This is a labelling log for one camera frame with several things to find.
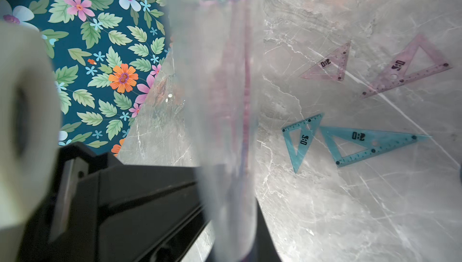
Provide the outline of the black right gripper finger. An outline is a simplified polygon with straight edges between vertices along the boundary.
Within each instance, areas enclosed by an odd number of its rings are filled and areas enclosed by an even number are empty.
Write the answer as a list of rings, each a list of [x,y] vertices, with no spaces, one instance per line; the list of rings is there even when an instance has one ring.
[[[257,206],[257,227],[255,241],[252,249],[253,262],[281,262],[277,250],[274,246],[273,239],[271,238],[270,231],[267,227],[266,221],[259,202],[256,201]]]

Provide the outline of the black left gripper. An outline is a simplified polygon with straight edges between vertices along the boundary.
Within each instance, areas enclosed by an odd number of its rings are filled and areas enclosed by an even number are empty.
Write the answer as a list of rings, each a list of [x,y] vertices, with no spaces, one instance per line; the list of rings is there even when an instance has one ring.
[[[20,262],[178,262],[206,228],[194,170],[64,146],[26,224]]]

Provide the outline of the long teal triangle ruler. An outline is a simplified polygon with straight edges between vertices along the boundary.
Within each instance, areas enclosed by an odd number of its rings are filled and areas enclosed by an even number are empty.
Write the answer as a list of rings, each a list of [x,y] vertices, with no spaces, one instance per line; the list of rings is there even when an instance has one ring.
[[[324,126],[320,130],[338,168],[343,168],[430,138],[428,135],[358,128]],[[361,146],[363,150],[344,157],[339,151],[334,140],[335,138]]]

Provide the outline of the long purple triangle ruler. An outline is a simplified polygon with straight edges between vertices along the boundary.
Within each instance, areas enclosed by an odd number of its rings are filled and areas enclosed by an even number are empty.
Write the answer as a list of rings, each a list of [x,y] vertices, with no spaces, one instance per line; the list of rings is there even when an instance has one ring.
[[[432,65],[418,72],[408,74],[407,71],[419,49],[429,57],[432,61]],[[387,67],[382,70],[367,89],[362,92],[361,97],[368,98],[396,87],[439,74],[451,68],[452,65],[443,53],[423,34],[418,34],[408,46],[397,54]]]

